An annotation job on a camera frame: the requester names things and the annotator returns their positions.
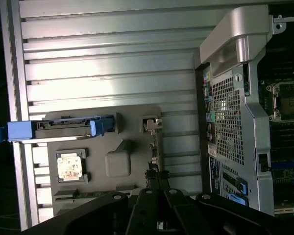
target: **screw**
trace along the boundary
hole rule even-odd
[[[243,79],[243,75],[241,75],[240,73],[235,74],[235,80],[240,82]]]
[[[171,189],[171,190],[169,191],[169,193],[171,193],[171,194],[176,194],[177,191],[176,191],[175,189]]]
[[[210,199],[211,197],[209,196],[209,195],[207,195],[207,194],[204,194],[204,195],[202,195],[201,196],[203,199]]]

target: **ribbed metal panel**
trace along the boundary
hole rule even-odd
[[[159,104],[165,165],[173,176],[170,184],[192,194],[201,192],[193,52],[226,12],[264,1],[15,2],[1,0],[1,13],[8,15],[5,8],[12,5],[20,81],[22,109],[10,106],[12,119],[19,120],[20,111],[22,119],[41,119],[52,111]],[[6,28],[3,31],[11,35]],[[51,206],[48,174],[37,174],[40,169],[30,171],[31,161],[38,168],[48,166],[47,147],[35,147],[32,153],[25,149],[27,177],[35,175],[39,187],[45,188],[36,192],[44,208],[34,208],[35,196],[30,197],[30,209],[25,210],[31,211],[32,222],[23,222],[22,229],[44,221],[43,212],[48,211],[48,218],[51,215],[45,208]],[[26,184],[29,189],[33,186],[30,180]]]

